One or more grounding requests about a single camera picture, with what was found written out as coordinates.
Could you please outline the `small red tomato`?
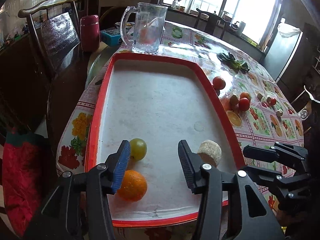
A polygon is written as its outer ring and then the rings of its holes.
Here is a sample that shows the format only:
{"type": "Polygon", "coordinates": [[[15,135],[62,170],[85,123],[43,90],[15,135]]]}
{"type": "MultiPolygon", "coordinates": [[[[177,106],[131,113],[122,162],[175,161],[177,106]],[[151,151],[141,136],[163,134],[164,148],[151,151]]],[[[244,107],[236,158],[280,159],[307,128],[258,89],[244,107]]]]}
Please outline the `small red tomato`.
{"type": "Polygon", "coordinates": [[[276,98],[271,98],[270,101],[269,101],[269,104],[270,104],[271,106],[274,106],[276,103],[277,103],[276,98]]]}

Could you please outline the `large orange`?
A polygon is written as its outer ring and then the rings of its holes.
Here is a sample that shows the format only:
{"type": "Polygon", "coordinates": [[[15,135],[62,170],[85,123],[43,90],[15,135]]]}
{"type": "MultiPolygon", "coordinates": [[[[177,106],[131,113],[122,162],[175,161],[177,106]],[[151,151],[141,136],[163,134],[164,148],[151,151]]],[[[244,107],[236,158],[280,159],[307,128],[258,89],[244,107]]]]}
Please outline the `large orange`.
{"type": "Polygon", "coordinates": [[[137,202],[144,197],[147,189],[148,184],[142,174],[135,170],[127,170],[117,195],[124,201],[137,202]]]}

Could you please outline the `large beige cylinder block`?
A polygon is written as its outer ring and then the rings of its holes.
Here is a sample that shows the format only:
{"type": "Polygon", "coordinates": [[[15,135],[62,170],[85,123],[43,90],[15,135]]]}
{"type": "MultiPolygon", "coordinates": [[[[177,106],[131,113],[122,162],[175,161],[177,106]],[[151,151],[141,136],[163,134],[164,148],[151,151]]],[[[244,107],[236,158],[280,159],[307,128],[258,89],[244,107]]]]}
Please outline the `large beige cylinder block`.
{"type": "Polygon", "coordinates": [[[221,147],[212,140],[205,140],[200,144],[197,154],[201,159],[214,167],[217,167],[222,158],[221,147]]]}

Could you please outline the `green round fruit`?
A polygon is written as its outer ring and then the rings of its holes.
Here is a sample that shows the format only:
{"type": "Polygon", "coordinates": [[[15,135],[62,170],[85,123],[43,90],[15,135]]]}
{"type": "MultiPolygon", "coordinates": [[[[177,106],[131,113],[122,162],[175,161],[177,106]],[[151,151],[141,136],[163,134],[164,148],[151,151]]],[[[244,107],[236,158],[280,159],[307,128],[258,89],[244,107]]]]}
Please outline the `green round fruit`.
{"type": "Polygon", "coordinates": [[[131,158],[135,161],[142,160],[147,153],[147,145],[143,139],[135,138],[130,141],[131,158]]]}

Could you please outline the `wooden chair at right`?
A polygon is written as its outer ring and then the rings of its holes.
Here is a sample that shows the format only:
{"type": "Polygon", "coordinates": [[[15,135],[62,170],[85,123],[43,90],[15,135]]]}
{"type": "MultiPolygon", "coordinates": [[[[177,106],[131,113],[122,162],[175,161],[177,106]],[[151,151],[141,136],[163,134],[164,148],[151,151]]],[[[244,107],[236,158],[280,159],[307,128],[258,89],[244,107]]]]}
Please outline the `wooden chair at right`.
{"type": "Polygon", "coordinates": [[[310,89],[303,86],[303,90],[291,102],[298,113],[304,129],[304,134],[319,131],[319,100],[311,93],[310,89]]]}

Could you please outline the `floral fruit-print tablecloth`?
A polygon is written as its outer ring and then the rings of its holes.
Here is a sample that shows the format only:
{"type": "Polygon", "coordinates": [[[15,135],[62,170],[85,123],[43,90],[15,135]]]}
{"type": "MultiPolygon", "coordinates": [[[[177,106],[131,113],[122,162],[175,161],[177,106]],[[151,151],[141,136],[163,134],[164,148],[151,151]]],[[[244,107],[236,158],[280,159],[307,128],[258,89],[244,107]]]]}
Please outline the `floral fruit-print tablecloth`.
{"type": "MultiPolygon", "coordinates": [[[[221,90],[220,99],[240,147],[255,145],[269,148],[275,141],[303,146],[302,121],[297,112],[267,70],[240,49],[200,30],[167,22],[158,52],[160,55],[197,63],[208,79],[220,76],[225,80],[226,87],[221,90]],[[237,60],[246,61],[249,72],[236,73],[217,58],[218,53],[231,53],[237,60]],[[240,100],[242,92],[248,92],[251,96],[250,108],[245,112],[240,111],[238,104],[232,106],[229,102],[232,94],[236,94],[240,100]],[[257,93],[263,95],[261,101],[257,93]],[[267,102],[268,96],[276,98],[274,106],[267,102]],[[281,117],[276,115],[279,109],[283,111],[281,117]]],[[[102,63],[95,64],[97,72],[89,78],[88,88],[71,114],[58,144],[58,173],[84,170],[88,129],[100,90],[98,80],[105,75],[108,63],[109,60],[104,59],[102,63]]]]}

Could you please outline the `red cloth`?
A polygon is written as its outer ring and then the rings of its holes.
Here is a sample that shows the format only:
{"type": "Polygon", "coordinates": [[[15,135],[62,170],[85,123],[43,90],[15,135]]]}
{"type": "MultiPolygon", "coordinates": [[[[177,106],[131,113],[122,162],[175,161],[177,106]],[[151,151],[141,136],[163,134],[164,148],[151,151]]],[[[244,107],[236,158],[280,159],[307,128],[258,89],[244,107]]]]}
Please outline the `red cloth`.
{"type": "Polygon", "coordinates": [[[42,196],[39,190],[43,137],[9,132],[2,159],[2,186],[5,211],[18,237],[23,237],[42,196]]]}

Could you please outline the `green leafy vegetable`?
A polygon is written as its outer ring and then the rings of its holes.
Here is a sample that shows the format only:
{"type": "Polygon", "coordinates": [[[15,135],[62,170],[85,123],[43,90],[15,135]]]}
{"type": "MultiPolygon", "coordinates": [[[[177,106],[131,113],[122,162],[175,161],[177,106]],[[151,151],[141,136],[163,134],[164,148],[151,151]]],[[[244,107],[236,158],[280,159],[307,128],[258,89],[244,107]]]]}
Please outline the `green leafy vegetable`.
{"type": "Polygon", "coordinates": [[[237,60],[233,54],[218,53],[217,58],[229,68],[233,69],[236,73],[241,71],[242,73],[249,72],[250,68],[246,61],[237,60]]]}

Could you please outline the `silver refrigerator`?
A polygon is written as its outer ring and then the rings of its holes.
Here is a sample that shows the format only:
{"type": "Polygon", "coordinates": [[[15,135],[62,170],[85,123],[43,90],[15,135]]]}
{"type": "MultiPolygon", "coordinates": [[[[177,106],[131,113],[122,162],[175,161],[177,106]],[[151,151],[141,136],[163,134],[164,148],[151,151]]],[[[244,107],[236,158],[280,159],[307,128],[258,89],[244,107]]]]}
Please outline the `silver refrigerator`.
{"type": "Polygon", "coordinates": [[[262,65],[276,83],[281,81],[287,85],[306,73],[312,52],[308,33],[281,22],[262,65]]]}

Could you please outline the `red-rimmed white tray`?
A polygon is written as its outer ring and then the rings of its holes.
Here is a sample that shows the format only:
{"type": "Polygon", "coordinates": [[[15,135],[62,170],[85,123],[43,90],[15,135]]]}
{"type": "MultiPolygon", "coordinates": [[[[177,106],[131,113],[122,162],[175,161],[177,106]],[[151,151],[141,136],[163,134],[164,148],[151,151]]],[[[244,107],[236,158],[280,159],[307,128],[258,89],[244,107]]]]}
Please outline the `red-rimmed white tray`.
{"type": "Polygon", "coordinates": [[[88,135],[85,169],[116,152],[123,140],[143,139],[146,156],[130,165],[148,189],[136,202],[108,197],[113,225],[150,228],[195,220],[200,197],[187,187],[177,146],[197,152],[205,140],[221,147],[220,171],[244,158],[232,124],[202,68],[191,61],[136,53],[114,54],[100,87],[88,135]]]}

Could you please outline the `dark wooden chair far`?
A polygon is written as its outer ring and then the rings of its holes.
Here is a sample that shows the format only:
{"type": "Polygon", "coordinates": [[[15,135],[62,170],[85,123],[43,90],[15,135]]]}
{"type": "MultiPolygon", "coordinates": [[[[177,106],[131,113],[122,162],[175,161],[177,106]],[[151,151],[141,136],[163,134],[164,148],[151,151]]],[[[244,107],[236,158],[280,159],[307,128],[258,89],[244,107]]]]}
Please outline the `dark wooden chair far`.
{"type": "Polygon", "coordinates": [[[198,12],[198,15],[197,15],[197,18],[196,18],[196,21],[195,21],[195,24],[194,24],[194,28],[198,29],[198,25],[199,25],[199,21],[201,19],[201,15],[202,14],[207,15],[208,19],[207,19],[207,23],[206,23],[204,32],[209,34],[209,35],[213,35],[214,34],[214,30],[215,30],[215,28],[217,26],[217,23],[218,22],[223,23],[224,27],[223,27],[222,33],[220,35],[220,39],[222,40],[227,27],[230,25],[230,22],[226,21],[225,19],[223,19],[222,17],[220,17],[217,14],[212,14],[212,13],[207,12],[207,11],[202,11],[199,8],[197,8],[196,10],[198,12]]]}

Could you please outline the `magenta thermos bottle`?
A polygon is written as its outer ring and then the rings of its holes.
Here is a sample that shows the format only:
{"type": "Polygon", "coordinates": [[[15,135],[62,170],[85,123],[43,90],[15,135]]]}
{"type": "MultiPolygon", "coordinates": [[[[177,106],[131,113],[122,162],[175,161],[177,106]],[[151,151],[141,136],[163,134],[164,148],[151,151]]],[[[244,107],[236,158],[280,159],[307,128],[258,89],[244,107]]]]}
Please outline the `magenta thermos bottle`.
{"type": "Polygon", "coordinates": [[[100,44],[98,15],[84,16],[80,20],[81,46],[84,52],[94,52],[100,44]]]}

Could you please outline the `teal box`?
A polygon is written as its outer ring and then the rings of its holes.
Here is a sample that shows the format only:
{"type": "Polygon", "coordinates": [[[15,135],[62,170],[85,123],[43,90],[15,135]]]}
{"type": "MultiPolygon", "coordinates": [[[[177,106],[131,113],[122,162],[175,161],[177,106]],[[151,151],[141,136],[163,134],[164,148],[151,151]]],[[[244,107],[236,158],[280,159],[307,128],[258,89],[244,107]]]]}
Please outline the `teal box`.
{"type": "Polygon", "coordinates": [[[101,41],[108,46],[114,47],[122,44],[120,30],[112,27],[100,31],[101,41]]]}

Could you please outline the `wooden chair with dark back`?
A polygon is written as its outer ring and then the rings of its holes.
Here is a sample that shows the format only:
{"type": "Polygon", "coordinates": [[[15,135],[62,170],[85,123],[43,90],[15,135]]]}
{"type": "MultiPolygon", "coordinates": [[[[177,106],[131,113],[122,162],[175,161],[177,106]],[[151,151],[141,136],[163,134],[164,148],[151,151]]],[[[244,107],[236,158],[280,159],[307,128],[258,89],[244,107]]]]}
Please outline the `wooden chair with dark back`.
{"type": "Polygon", "coordinates": [[[49,71],[46,125],[52,146],[57,146],[86,82],[86,61],[80,39],[78,0],[44,0],[19,10],[49,71]]]}

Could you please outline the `clear glass beer mug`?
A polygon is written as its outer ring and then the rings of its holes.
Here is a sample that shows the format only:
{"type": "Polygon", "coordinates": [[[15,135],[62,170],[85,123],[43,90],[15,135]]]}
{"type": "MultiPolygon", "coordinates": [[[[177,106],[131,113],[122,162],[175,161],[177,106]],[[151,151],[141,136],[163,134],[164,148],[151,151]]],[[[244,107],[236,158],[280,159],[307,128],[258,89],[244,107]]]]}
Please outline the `clear glass beer mug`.
{"type": "Polygon", "coordinates": [[[137,53],[155,54],[158,51],[165,18],[166,6],[139,2],[135,7],[127,7],[120,21],[120,35],[123,43],[137,53]],[[125,31],[129,16],[135,14],[133,34],[125,31]]]}

